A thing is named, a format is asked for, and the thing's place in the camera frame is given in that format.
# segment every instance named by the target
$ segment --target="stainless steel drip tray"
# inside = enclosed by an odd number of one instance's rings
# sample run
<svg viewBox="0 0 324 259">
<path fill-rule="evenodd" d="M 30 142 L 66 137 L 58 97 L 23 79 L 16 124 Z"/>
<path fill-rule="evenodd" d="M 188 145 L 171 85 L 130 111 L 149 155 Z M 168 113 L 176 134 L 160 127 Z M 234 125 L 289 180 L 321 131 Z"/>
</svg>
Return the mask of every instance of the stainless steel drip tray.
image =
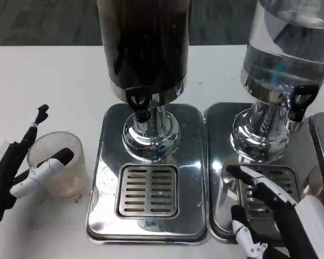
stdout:
<svg viewBox="0 0 324 259">
<path fill-rule="evenodd" d="M 106 113 L 86 219 L 99 244 L 200 244 L 208 237 L 201 134 L 194 107 L 170 104 L 180 126 L 177 150 L 161 161 L 134 158 L 124 147 L 124 123 L 132 114 L 116 104 Z"/>
<path fill-rule="evenodd" d="M 123 167 L 116 212 L 123 218 L 173 218 L 178 212 L 177 169 L 171 165 Z"/>
<path fill-rule="evenodd" d="M 298 200 L 300 182 L 318 164 L 311 134 L 304 123 L 300 132 L 292 135 L 283 157 L 268 165 L 253 165 L 235 152 L 230 133 L 235 117 L 252 104 L 217 103 L 205 112 L 206 172 L 208 174 L 209 215 L 212 235 L 221 242 L 235 242 L 232 232 L 231 206 L 242 204 L 252 227 L 263 237 L 281 244 L 279 232 L 269 208 L 252 197 L 252 186 L 236 180 L 225 168 L 229 164 L 247 164 L 290 192 Z"/>
</svg>

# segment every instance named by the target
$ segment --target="robotic arm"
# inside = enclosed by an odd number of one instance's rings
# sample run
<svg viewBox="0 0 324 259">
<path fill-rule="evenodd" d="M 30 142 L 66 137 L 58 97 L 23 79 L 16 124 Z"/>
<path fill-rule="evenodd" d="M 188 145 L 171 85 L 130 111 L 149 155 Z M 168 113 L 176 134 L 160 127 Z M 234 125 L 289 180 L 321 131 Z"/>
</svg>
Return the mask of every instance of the robotic arm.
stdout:
<svg viewBox="0 0 324 259">
<path fill-rule="evenodd" d="M 30 168 L 15 177 L 29 148 L 37 137 L 37 126 L 48 115 L 47 105 L 38 108 L 38 115 L 29 127 L 21 142 L 0 143 L 0 221 L 4 212 L 11 209 L 16 200 L 38 189 L 42 182 L 53 177 L 73 158 L 69 148 L 64 148 L 49 159 L 39 163 L 36 168 Z"/>
<path fill-rule="evenodd" d="M 316 197 L 307 196 L 297 203 L 276 183 L 246 166 L 230 165 L 227 171 L 256 187 L 254 195 L 273 211 L 291 258 L 324 259 L 324 207 Z M 270 244 L 260 242 L 242 206 L 232 207 L 232 219 L 236 240 L 247 258 L 287 258 Z"/>
</svg>

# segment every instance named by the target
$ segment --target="water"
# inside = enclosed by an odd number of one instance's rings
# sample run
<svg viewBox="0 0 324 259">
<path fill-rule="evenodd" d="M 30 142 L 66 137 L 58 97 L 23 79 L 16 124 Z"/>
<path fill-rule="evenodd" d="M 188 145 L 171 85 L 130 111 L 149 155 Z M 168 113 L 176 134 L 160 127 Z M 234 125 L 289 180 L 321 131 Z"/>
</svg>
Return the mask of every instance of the water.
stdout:
<svg viewBox="0 0 324 259">
<path fill-rule="evenodd" d="M 280 92 L 324 81 L 324 19 L 305 11 L 266 11 L 258 1 L 244 80 Z"/>
<path fill-rule="evenodd" d="M 175 87 L 187 71 L 190 0 L 98 0 L 109 74 L 122 89 Z"/>
</svg>

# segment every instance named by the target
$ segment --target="white table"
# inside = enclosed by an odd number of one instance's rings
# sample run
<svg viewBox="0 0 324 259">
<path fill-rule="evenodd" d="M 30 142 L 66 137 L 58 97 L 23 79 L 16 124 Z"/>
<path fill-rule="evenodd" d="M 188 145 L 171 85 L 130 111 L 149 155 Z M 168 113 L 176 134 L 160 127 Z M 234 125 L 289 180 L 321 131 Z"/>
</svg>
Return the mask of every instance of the white table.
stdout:
<svg viewBox="0 0 324 259">
<path fill-rule="evenodd" d="M 245 50 L 190 47 L 187 88 L 176 102 L 202 112 L 219 101 L 252 102 L 240 84 Z M 0 47 L 0 136 L 10 141 L 20 139 L 35 108 L 47 103 L 50 116 L 39 135 L 70 131 L 80 137 L 92 175 L 103 115 L 118 102 L 102 47 Z M 324 86 L 308 113 L 323 111 Z M 73 203 L 44 192 L 17 201 L 0 223 L 0 259 L 244 258 L 237 246 L 214 239 L 196 247 L 92 244 L 84 231 L 87 201 L 88 195 Z"/>
</svg>

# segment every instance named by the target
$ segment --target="clear plastic cup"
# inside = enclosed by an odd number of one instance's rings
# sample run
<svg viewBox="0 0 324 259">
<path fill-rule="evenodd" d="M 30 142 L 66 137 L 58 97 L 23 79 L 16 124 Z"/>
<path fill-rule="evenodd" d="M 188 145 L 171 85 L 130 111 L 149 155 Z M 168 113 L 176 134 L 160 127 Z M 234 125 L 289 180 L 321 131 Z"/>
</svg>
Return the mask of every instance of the clear plastic cup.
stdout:
<svg viewBox="0 0 324 259">
<path fill-rule="evenodd" d="M 52 132 L 40 137 L 28 152 L 28 164 L 36 166 L 65 147 L 74 152 L 73 159 L 44 186 L 55 198 L 78 198 L 89 183 L 83 145 L 78 137 L 69 132 Z"/>
</svg>

